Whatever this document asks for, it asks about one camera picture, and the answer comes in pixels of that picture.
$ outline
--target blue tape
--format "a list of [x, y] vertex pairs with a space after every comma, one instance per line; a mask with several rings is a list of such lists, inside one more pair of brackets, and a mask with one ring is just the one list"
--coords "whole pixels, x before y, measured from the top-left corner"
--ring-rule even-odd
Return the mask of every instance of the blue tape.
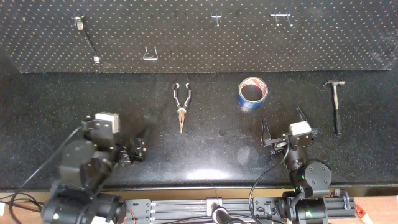
[[[242, 95], [242, 89], [245, 86], [248, 85], [255, 85], [257, 86], [261, 91], [262, 91], [262, 97], [260, 100], [257, 101], [251, 101], [246, 99], [243, 95]], [[256, 78], [256, 77], [250, 77], [247, 78], [245, 80], [243, 80], [240, 84], [239, 84], [239, 88], [238, 88], [238, 100], [240, 102], [240, 104], [246, 108], [257, 108], [259, 106], [261, 106], [261, 104], [264, 102], [264, 100], [266, 100], [268, 95], [268, 86], [267, 84], [262, 81], [260, 78]]]

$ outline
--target black countertop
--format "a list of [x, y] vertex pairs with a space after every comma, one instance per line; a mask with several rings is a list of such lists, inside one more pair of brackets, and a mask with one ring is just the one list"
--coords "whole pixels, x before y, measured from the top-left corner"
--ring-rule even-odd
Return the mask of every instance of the black countertop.
[[[269, 87], [264, 104], [241, 109], [238, 84], [259, 77]], [[343, 134], [334, 135], [332, 79], [338, 87]], [[261, 116], [273, 138], [299, 121], [296, 107], [319, 128], [307, 149], [332, 168], [332, 185], [398, 185], [398, 74], [392, 71], [208, 74], [36, 73], [0, 79], [0, 190], [28, 178], [88, 114], [119, 113], [122, 129], [153, 124], [147, 160], [121, 167], [109, 189], [247, 187], [281, 155], [261, 147]], [[173, 83], [189, 82], [192, 103], [178, 134]], [[185, 99], [185, 88], [180, 91]], [[47, 190], [60, 158], [27, 189]], [[261, 181], [290, 185], [285, 167]]]

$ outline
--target pegboard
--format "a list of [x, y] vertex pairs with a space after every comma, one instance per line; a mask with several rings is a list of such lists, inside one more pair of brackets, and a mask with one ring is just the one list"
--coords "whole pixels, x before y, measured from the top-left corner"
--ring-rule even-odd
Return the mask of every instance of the pegboard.
[[[0, 49], [20, 72], [390, 69], [398, 57], [397, 6], [395, 0], [0, 0]], [[271, 16], [285, 13], [289, 21]], [[100, 66], [73, 27], [83, 15]], [[159, 59], [143, 60], [145, 47], [152, 57], [156, 47]]]

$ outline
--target wooden floor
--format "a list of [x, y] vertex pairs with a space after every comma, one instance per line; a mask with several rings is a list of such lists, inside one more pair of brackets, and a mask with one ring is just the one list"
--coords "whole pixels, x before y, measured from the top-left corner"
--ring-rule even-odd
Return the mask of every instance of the wooden floor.
[[[371, 217], [374, 224], [391, 224], [398, 223], [398, 197], [356, 197], [355, 201], [360, 205]], [[15, 208], [14, 210], [18, 219], [23, 223], [39, 224], [42, 223], [42, 219], [39, 213], [22, 210]], [[0, 217], [0, 223], [11, 224], [13, 221], [8, 213], [8, 207], [4, 216]], [[329, 220], [331, 224], [363, 224], [363, 222], [357, 219], [345, 219], [345, 220]]]

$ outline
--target hammer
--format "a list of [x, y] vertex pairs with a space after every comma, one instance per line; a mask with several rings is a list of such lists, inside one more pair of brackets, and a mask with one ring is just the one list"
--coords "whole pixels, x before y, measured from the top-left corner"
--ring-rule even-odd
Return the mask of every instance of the hammer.
[[341, 134], [341, 120], [340, 120], [340, 114], [338, 113], [338, 99], [337, 99], [337, 90], [336, 86], [337, 85], [344, 85], [344, 81], [336, 81], [336, 80], [329, 80], [326, 82], [323, 86], [331, 83], [333, 87], [333, 99], [335, 100], [335, 121], [336, 121], [336, 135], [339, 136]]

